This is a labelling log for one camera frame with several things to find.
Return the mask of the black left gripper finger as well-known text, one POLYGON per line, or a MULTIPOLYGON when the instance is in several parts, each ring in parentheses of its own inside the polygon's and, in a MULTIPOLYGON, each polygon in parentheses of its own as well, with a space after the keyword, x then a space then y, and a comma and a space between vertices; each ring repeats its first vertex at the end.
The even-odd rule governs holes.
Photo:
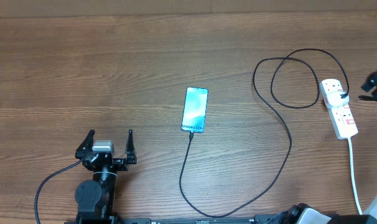
POLYGON ((91 150, 94 143, 94 137, 95 130, 91 129, 89 130, 88 134, 86 135, 86 138, 83 140, 83 142, 78 146, 78 148, 75 151, 75 158, 76 159, 82 159, 84 158, 85 154, 91 150))
POLYGON ((126 160, 127 164, 136 164, 137 163, 137 157, 136 157, 136 150, 134 147, 134 140, 133 140, 133 130, 129 130, 129 136, 126 143, 126 160))

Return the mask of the Samsung Galaxy smartphone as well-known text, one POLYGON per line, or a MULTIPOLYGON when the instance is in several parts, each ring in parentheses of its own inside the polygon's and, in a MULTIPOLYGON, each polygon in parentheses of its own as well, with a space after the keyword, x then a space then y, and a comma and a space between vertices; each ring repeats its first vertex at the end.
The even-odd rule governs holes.
POLYGON ((203 133, 208 103, 208 89, 188 87, 185 95, 181 129, 192 133, 203 133))

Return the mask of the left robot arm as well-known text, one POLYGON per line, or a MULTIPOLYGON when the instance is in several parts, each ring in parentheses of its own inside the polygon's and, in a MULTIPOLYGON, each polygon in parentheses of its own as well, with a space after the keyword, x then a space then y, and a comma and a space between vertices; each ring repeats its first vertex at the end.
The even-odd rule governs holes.
POLYGON ((75 200, 78 204, 76 223, 123 223, 120 214, 113 211, 118 172, 127 171, 137 163, 133 130, 129 130, 125 158, 114 157, 112 140, 94 140, 90 130, 76 149, 75 157, 93 177, 78 185, 75 200))

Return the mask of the white charger plug adapter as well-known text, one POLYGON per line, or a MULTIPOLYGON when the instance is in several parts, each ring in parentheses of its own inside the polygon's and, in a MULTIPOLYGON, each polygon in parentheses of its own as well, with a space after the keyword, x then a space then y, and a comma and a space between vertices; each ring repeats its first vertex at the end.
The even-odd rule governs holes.
POLYGON ((333 91, 326 94, 325 104, 327 108, 334 108, 348 104, 348 93, 342 91, 333 91))

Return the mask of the white power strip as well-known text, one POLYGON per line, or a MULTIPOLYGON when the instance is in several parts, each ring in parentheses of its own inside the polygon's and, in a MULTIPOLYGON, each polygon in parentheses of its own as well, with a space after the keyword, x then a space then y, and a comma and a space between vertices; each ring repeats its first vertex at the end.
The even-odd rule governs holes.
MULTIPOLYGON (((329 92, 342 91, 346 93, 343 91, 342 84, 337 79, 323 80, 319 86, 324 103, 326 94, 329 92)), ((352 136, 358 134, 358 129, 349 104, 334 108, 327 108, 327 111, 338 139, 350 139, 352 136)))

